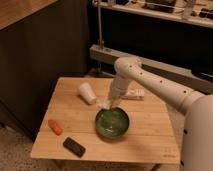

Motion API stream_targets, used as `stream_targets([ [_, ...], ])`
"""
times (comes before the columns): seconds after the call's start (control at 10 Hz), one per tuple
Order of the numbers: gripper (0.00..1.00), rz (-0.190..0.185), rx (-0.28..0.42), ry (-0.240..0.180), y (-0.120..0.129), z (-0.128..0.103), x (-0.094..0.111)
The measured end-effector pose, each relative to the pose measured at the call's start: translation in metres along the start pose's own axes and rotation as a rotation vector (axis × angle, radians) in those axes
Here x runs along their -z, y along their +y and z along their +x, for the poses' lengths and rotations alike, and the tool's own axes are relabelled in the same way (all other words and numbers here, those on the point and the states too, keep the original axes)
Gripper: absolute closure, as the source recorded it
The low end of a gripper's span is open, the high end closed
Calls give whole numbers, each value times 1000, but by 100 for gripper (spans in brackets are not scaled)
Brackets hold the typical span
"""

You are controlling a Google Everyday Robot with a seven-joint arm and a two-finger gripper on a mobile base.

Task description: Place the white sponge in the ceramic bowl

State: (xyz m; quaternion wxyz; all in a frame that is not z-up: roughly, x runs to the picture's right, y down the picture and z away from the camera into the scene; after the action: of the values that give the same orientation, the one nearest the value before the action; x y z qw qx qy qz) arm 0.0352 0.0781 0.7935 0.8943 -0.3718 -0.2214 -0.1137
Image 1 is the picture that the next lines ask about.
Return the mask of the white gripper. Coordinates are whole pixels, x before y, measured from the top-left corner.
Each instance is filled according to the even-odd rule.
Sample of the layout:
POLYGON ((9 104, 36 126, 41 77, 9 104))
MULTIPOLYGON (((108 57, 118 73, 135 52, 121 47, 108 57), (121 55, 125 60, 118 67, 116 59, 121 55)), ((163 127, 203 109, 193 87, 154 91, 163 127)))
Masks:
POLYGON ((110 84, 109 98, 112 100, 120 99, 129 86, 129 80, 121 76, 115 76, 110 84))

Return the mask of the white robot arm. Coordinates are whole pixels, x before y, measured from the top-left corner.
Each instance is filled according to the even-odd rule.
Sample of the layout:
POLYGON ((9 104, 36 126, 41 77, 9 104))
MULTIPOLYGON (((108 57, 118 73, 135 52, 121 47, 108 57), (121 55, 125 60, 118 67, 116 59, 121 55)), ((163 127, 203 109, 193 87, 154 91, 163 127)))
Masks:
POLYGON ((121 99, 131 81, 136 81, 185 115, 180 162, 181 171, 213 171, 213 94, 168 80, 142 69, 138 57, 121 57, 114 62, 111 103, 121 99))

